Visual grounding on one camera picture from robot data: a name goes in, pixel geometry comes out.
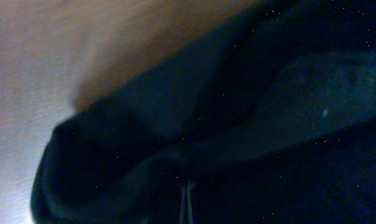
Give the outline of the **black shorts patterned waistband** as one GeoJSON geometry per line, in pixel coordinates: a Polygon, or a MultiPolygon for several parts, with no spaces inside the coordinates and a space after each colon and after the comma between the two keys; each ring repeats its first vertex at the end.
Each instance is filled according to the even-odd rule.
{"type": "Polygon", "coordinates": [[[249,9],[60,123],[36,223],[376,223],[376,1],[249,9]]]}

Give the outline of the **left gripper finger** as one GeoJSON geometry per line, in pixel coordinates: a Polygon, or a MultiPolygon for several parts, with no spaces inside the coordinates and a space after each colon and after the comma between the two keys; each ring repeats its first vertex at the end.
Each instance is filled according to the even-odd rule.
{"type": "Polygon", "coordinates": [[[185,207],[186,207],[186,185],[183,183],[180,186],[181,191],[181,205],[179,211],[179,224],[184,224],[184,215],[185,215],[185,207]]]}
{"type": "Polygon", "coordinates": [[[194,223],[193,213],[192,213],[192,196],[191,196],[191,191],[194,187],[195,187],[194,182],[188,182],[187,183],[186,194],[187,194],[187,220],[188,220],[188,224],[194,223]]]}

